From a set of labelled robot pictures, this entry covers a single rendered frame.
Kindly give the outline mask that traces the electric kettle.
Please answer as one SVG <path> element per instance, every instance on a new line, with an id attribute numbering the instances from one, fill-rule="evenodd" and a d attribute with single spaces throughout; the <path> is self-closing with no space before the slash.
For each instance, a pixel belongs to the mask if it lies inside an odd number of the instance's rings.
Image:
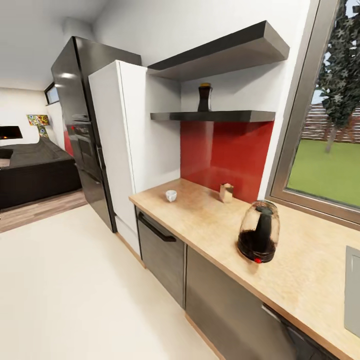
<path id="1" fill-rule="evenodd" d="M 237 246 L 248 259 L 273 260 L 281 231 L 278 208 L 270 201 L 256 200 L 242 220 Z"/>

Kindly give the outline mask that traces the coffee cup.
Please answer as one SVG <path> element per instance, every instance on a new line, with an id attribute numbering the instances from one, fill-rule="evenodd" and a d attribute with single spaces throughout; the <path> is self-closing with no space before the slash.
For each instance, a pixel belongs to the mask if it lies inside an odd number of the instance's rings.
<path id="1" fill-rule="evenodd" d="M 172 202 L 172 201 L 174 201 L 175 199 L 176 199 L 176 197 L 177 197 L 177 192 L 176 191 L 174 191 L 174 190 L 168 190 L 168 191 L 166 191 L 166 198 L 170 201 L 170 202 Z"/>

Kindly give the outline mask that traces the bottle of coffee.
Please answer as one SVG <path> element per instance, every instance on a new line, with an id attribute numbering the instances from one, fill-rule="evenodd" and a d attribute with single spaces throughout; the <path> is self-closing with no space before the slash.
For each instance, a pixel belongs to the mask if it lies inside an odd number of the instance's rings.
<path id="1" fill-rule="evenodd" d="M 199 92 L 199 105 L 198 112 L 211 112 L 211 95 L 212 95 L 212 87 L 208 82 L 201 83 L 198 88 Z"/>

